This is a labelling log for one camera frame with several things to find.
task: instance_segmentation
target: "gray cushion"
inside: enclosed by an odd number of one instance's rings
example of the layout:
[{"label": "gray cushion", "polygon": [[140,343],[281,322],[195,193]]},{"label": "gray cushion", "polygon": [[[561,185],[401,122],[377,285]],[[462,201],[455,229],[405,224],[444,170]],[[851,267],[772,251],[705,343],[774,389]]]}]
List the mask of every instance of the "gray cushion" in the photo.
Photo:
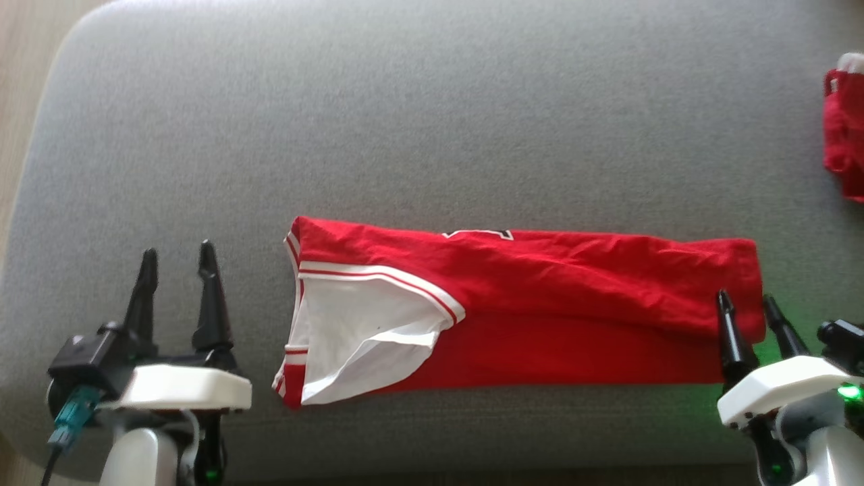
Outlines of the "gray cushion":
[{"label": "gray cushion", "polygon": [[[122,317],[148,246],[156,340],[187,351],[209,238],[255,386],[225,424],[234,478],[746,461],[715,386],[289,412],[270,390],[294,303],[282,238],[299,214],[748,237],[814,343],[823,319],[864,317],[864,212],[821,166],[823,75],[864,48],[862,24],[853,0],[108,5],[67,38],[41,102],[3,278],[0,430],[44,460],[46,367]],[[108,445],[88,432],[60,471],[96,477]]]}]

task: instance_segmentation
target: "green led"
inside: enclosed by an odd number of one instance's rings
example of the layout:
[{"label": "green led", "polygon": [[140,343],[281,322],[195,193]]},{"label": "green led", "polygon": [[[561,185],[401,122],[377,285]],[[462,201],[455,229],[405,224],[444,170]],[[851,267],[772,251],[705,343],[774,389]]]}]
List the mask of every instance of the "green led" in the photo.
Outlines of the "green led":
[{"label": "green led", "polygon": [[837,392],[846,400],[861,400],[861,389],[855,385],[844,385]]}]

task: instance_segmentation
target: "wooden floor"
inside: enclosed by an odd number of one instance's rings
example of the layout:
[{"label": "wooden floor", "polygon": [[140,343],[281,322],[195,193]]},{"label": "wooden floor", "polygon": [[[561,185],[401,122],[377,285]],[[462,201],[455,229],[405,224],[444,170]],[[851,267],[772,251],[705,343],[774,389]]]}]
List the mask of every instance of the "wooden floor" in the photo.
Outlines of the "wooden floor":
[{"label": "wooden floor", "polygon": [[[13,201],[42,86],[66,32],[105,0],[0,0],[0,265],[4,260]],[[749,486],[752,466],[657,467],[626,470],[442,473],[292,483],[335,486]],[[0,484],[35,485],[41,470],[17,456],[0,436]],[[56,477],[52,486],[85,486]]]}]

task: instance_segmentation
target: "folded red jersey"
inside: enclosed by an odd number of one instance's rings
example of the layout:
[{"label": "folded red jersey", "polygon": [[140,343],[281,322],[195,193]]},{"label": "folded red jersey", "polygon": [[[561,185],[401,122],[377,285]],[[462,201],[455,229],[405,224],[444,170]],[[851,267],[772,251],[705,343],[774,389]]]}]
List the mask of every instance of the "folded red jersey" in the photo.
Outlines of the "folded red jersey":
[{"label": "folded red jersey", "polygon": [[825,169],[837,174],[843,196],[864,202],[864,54],[840,58],[825,76]]},{"label": "folded red jersey", "polygon": [[756,246],[608,233],[425,233],[297,218],[274,389],[286,405],[372,391],[720,382],[715,293],[765,337]]}]

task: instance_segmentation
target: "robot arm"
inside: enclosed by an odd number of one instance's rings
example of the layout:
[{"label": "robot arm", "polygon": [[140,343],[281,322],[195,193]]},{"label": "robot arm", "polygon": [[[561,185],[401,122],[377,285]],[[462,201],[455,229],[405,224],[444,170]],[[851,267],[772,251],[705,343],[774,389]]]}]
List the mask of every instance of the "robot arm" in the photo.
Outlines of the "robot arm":
[{"label": "robot arm", "polygon": [[[222,415],[251,407],[251,383],[239,371],[216,253],[201,244],[203,281],[191,355],[159,356],[153,343],[156,251],[144,252],[122,324],[69,339],[54,358],[48,407],[57,430],[53,458],[81,426],[106,425],[115,442],[103,486],[221,484],[226,452]],[[47,470],[43,485],[48,483]]]},{"label": "robot arm", "polygon": [[818,337],[826,348],[815,357],[772,297],[764,307],[784,359],[760,368],[740,337],[729,296],[718,293],[726,381],[717,401],[721,422],[753,441],[764,486],[860,484],[864,441],[846,427],[846,409],[861,400],[864,332],[845,321],[823,324]]}]

